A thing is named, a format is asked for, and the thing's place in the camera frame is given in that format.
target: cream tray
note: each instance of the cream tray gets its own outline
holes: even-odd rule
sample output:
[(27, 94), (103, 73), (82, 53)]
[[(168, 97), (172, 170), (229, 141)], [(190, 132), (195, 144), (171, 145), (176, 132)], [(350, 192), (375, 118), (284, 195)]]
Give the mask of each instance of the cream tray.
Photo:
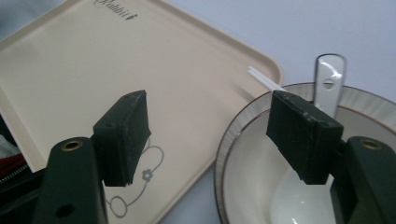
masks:
[(265, 55), (163, 1), (66, 1), (0, 43), (0, 112), (30, 168), (124, 94), (146, 90), (152, 135), (127, 188), (106, 189), (111, 223), (155, 223), (215, 160), (234, 115), (279, 83)]

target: floral design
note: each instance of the floral design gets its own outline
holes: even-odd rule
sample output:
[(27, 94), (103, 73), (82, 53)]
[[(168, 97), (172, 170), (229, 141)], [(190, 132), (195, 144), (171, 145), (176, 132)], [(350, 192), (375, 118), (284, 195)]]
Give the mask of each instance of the floral design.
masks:
[(142, 172), (142, 179), (144, 179), (146, 182), (149, 182), (150, 179), (152, 178), (153, 174), (150, 169), (144, 170)]

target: brass screw hole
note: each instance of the brass screw hole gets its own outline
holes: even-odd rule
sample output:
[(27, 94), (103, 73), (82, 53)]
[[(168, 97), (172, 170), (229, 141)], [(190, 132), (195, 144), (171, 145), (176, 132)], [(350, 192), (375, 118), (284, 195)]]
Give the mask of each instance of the brass screw hole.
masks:
[(82, 147), (81, 141), (70, 141), (62, 146), (63, 151), (73, 151)]
[(370, 148), (372, 150), (382, 149), (382, 146), (379, 145), (376, 141), (373, 141), (373, 140), (370, 140), (367, 138), (361, 139), (360, 142), (364, 147)]

